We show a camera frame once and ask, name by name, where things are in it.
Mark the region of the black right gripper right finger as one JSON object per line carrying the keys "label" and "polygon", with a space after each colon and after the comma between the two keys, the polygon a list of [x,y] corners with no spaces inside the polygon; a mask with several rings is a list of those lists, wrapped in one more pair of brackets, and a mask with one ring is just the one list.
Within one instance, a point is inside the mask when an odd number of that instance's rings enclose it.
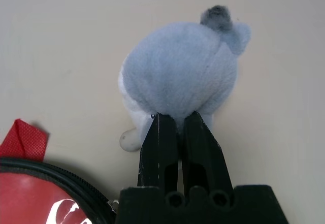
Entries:
{"label": "black right gripper right finger", "polygon": [[185,191],[233,191],[222,149],[198,112],[184,120],[182,156]]}

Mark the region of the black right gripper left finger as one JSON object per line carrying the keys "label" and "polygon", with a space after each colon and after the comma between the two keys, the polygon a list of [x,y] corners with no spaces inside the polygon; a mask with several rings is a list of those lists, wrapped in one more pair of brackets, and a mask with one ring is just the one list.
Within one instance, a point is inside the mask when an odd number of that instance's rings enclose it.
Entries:
{"label": "black right gripper left finger", "polygon": [[178,135],[173,118],[156,114],[140,149],[137,186],[176,191]]}

